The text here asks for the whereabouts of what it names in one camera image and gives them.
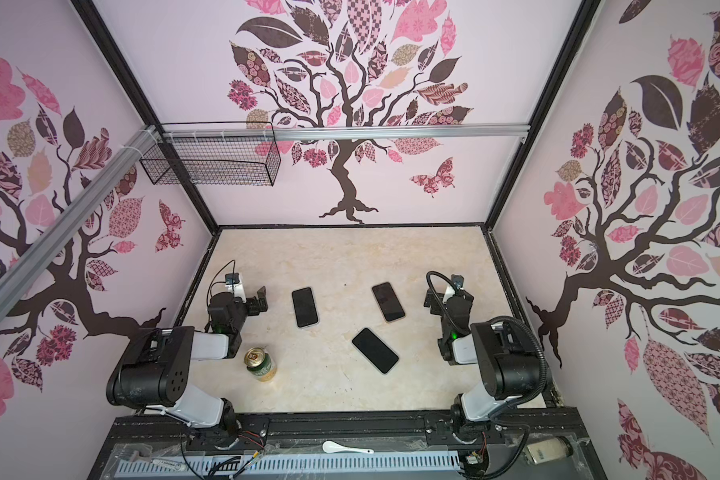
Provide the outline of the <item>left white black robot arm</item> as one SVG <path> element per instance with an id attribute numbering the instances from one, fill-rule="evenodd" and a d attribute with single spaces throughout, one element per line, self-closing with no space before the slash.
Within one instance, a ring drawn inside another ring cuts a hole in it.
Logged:
<path id="1" fill-rule="evenodd" d="M 232 403 L 192 384 L 190 366 L 194 361 L 235 358 L 246 320 L 267 310 L 264 287 L 253 297 L 232 289 L 210 298 L 206 331 L 192 326 L 141 329 L 129 341 L 107 382 L 108 402 L 169 416 L 191 429 L 208 431 L 223 444 L 234 443 L 242 426 Z"/>

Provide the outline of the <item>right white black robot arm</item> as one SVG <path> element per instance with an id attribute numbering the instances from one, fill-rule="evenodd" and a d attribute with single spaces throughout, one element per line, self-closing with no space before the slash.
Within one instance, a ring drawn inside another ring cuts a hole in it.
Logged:
<path id="1" fill-rule="evenodd" d="M 496 420 L 504 411 L 540 396 L 549 380 L 543 348 L 526 324 L 511 316 L 479 323 L 470 321 L 474 297 L 462 290 L 428 291 L 424 307 L 440 318 L 437 347 L 451 366 L 475 365 L 479 382 L 457 395 L 450 408 L 448 428 L 463 444 L 473 439 L 461 430 Z"/>

